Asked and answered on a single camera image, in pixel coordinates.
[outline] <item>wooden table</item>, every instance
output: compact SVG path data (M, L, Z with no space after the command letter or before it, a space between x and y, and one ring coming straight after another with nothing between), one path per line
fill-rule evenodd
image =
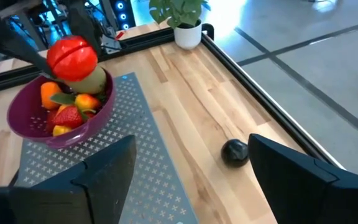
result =
M135 27L125 37L164 26ZM7 60L0 72L23 65ZM115 77L136 73L200 223L276 222L250 162L227 168L221 146L259 133L302 150L203 44L186 51L172 42L100 66ZM22 87L0 91L0 185L7 185L19 167L22 138L9 129L6 111Z

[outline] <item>concrete floor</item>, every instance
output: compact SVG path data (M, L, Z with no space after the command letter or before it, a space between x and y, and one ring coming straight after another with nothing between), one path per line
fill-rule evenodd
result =
M149 2L132 2L137 25ZM358 174L358 0L209 0L216 43Z

